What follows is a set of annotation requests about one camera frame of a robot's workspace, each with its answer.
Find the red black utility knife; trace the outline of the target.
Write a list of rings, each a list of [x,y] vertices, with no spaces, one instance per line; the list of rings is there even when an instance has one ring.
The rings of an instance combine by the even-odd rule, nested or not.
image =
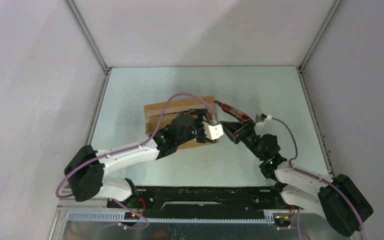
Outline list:
[[[223,103],[223,102],[218,101],[218,100],[215,100],[214,102],[215,102],[215,104],[216,104],[217,106],[220,107],[220,109],[221,109],[224,113],[226,113],[226,114],[228,114],[228,115],[234,117],[234,118],[235,118],[236,120],[238,120],[238,121],[244,121],[244,120],[247,120],[247,119],[251,119],[251,117],[250,117],[249,115],[247,115],[246,113],[244,113],[244,112],[238,110],[237,108],[235,108],[235,107],[233,107],[233,106],[231,106],[231,105],[229,105],[229,104]]]

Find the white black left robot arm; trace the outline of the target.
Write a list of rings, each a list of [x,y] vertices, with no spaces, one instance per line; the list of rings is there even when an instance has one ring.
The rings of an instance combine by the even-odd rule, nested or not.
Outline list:
[[[190,141],[201,144],[211,142],[204,128],[211,119],[206,108],[190,109],[178,114],[144,141],[116,150],[98,151],[91,145],[82,146],[63,171],[72,191],[71,196],[77,202],[93,197],[112,198],[125,208],[133,208],[138,202],[138,191],[132,180],[116,179],[110,174],[131,165],[170,156],[179,146]]]

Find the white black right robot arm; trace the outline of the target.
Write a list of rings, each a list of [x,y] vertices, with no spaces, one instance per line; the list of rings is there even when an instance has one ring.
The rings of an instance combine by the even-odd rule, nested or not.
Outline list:
[[[256,133],[252,119],[222,121],[221,126],[234,144],[243,143],[260,161],[263,176],[276,182],[270,196],[275,208],[301,207],[324,218],[344,237],[364,231],[364,222],[374,210],[350,177],[323,175],[296,166],[280,154],[276,135]]]

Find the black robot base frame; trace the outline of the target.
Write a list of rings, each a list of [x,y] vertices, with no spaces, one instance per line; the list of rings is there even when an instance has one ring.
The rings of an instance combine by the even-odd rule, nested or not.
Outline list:
[[[274,186],[204,187],[139,186],[132,200],[107,200],[103,210],[71,213],[73,222],[97,222],[104,227],[143,229],[149,223],[276,223],[303,208],[324,216],[320,201],[305,192]]]

